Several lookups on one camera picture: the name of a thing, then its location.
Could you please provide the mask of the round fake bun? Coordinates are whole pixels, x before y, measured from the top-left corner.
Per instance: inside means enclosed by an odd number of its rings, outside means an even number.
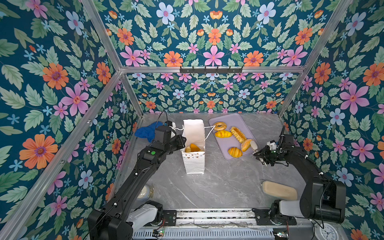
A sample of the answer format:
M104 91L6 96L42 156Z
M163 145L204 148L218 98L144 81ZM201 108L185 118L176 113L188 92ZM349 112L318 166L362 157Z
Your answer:
M242 152L246 152L251 147L252 139L246 139L241 144L241 150Z

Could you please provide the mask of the orange oval fake bread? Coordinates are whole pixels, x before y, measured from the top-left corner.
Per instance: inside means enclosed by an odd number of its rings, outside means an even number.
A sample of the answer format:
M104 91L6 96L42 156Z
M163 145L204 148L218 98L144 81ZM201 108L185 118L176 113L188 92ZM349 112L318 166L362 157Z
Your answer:
M201 151L201 149L195 144L190 144L190 147L191 147L192 152L200 152Z

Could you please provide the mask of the twisted fake bread stick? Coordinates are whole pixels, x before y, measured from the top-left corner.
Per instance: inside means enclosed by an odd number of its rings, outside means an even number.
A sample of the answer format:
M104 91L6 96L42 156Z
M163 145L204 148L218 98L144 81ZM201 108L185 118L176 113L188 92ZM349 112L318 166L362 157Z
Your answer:
M244 133L237 127L231 127L231 133L239 143L242 143L244 140L247 139Z

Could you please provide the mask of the white paper gift bag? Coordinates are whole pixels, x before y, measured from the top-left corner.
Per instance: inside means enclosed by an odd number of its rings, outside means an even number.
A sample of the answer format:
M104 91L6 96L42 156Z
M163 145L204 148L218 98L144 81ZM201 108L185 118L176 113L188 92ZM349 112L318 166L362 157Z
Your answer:
M182 136L186 138L185 147L181 149L186 174L204 174L206 140L214 127L206 127L201 119L186 119L183 120L183 127L176 130L183 131Z

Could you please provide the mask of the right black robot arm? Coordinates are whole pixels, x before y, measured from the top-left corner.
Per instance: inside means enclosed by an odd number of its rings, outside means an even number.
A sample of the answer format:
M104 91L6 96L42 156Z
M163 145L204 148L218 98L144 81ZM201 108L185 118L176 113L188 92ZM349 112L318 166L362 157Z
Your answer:
M269 218L275 225L293 218L341 224L345 220L346 186L326 176L307 151L294 143L294 137L281 132L274 140L258 150L251 144L254 157L263 165L282 163L294 166L306 185L299 200L276 200L269 210Z

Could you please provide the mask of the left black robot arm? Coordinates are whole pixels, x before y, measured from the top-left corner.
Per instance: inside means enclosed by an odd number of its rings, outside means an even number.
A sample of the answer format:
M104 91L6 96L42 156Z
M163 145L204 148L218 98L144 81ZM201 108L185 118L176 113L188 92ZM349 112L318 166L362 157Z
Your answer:
M149 201L134 212L132 206L166 157L184 149L186 141L169 126L155 129L153 142L138 153L134 169L117 193L101 210L95 209L88 216L91 240L131 240L146 224L161 221L162 204Z

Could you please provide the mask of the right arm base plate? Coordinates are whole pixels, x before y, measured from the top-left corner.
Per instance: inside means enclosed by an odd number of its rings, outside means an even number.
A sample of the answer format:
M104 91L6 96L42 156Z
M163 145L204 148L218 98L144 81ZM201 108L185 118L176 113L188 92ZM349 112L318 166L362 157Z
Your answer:
M253 208L252 212L255 214L255 219L258 226L296 226L297 221L294 217L284 216L276 213L271 209L257 209Z

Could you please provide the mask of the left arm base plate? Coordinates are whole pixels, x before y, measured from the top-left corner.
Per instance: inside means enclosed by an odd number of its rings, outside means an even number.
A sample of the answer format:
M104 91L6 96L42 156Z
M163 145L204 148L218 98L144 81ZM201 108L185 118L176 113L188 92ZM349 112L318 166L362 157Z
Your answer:
M163 210L161 218L161 226L176 226L177 222L177 210Z

